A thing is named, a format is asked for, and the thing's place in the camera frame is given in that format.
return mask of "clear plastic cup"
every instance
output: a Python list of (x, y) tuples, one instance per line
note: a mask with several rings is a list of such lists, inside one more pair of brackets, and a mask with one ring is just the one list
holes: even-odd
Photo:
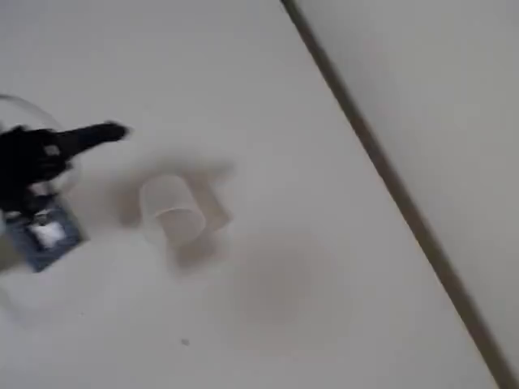
[(193, 242), (205, 230), (204, 214), (179, 176), (152, 178), (140, 189), (139, 202), (144, 236), (163, 253)]

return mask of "white tabletop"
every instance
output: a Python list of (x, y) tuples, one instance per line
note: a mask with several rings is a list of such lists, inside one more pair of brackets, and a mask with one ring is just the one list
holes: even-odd
[[(0, 53), (2, 92), (135, 128), (67, 196), (90, 241), (0, 275), (1, 388), (495, 387), (276, 0), (7, 1)], [(180, 165), (233, 217), (190, 271), (120, 217)]]

